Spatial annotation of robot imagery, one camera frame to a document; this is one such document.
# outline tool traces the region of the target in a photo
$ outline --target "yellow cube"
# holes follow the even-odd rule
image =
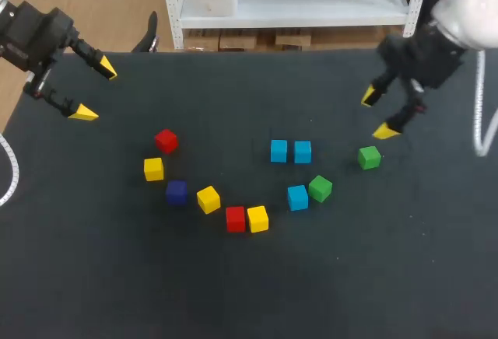
[[[143,161],[143,173],[148,181],[164,180],[164,166],[161,158],[145,159]]]
[[[268,215],[266,214],[264,205],[248,208],[247,217],[249,218],[251,232],[264,232],[268,230]]]
[[[197,202],[204,213],[208,214],[221,207],[221,200],[213,186],[209,186],[197,193]]]

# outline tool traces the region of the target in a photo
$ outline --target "white shelf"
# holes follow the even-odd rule
[[[240,0],[230,17],[201,17],[185,0],[182,28],[379,26],[406,23],[405,0]]]

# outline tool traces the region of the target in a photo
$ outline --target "wooden floor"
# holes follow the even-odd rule
[[[18,5],[23,0],[9,0]],[[160,50],[171,51],[164,0],[26,0],[41,12],[59,7],[75,20],[81,37],[103,51],[130,51],[145,33],[151,11],[159,14]],[[0,131],[19,99],[26,73],[0,59]]]

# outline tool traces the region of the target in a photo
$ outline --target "green cube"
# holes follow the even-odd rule
[[[308,186],[308,194],[315,200],[323,203],[332,192],[332,182],[322,176],[316,176]]]
[[[358,163],[363,170],[377,168],[381,164],[381,154],[377,150],[377,147],[370,146],[360,149],[358,152]]]

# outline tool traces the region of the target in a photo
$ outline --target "dark blue cube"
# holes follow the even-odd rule
[[[187,204],[187,183],[185,181],[170,181],[166,188],[166,200],[170,205]]]

